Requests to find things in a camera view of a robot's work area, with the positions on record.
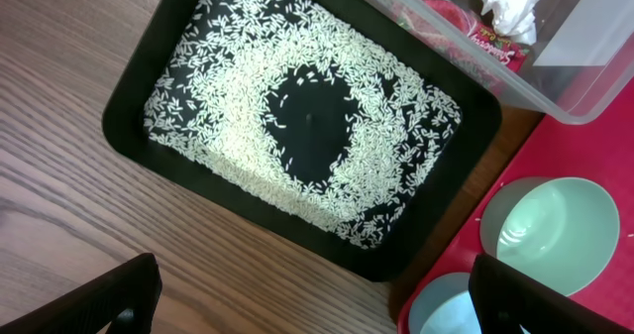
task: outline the cup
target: cup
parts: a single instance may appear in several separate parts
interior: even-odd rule
[[[432,280],[409,311],[410,334],[480,334],[469,295],[469,274],[453,273]]]
[[[488,254],[563,295],[599,276],[618,233],[610,194],[578,177],[513,181],[491,198],[480,221]]]

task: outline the clear plastic container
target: clear plastic container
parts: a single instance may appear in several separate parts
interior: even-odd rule
[[[501,103],[545,112],[562,123],[595,119],[634,76],[634,0],[541,0],[537,43],[513,72],[421,0],[367,0],[397,20],[405,6],[444,37],[434,48]],[[480,0],[451,0],[479,14]]]

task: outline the wood grain surface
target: wood grain surface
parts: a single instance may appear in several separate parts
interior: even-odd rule
[[[539,116],[505,110],[417,261],[371,283],[109,148],[101,112],[158,2],[0,0],[0,324],[152,252],[155,333],[393,333],[389,313]]]

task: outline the red mat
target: red mat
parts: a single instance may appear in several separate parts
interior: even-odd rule
[[[470,272],[479,242],[479,217],[504,184],[525,176],[580,176],[601,184],[619,209],[616,252],[603,273],[571,299],[634,330],[634,79],[593,122],[563,125],[546,117],[488,191],[467,223],[400,312],[398,332],[409,334],[407,317],[414,298],[431,280]]]

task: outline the crumpled white tissue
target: crumpled white tissue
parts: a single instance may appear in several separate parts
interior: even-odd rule
[[[512,41],[533,45],[537,41],[533,8],[539,0],[482,0],[482,14],[493,11],[493,29]]]

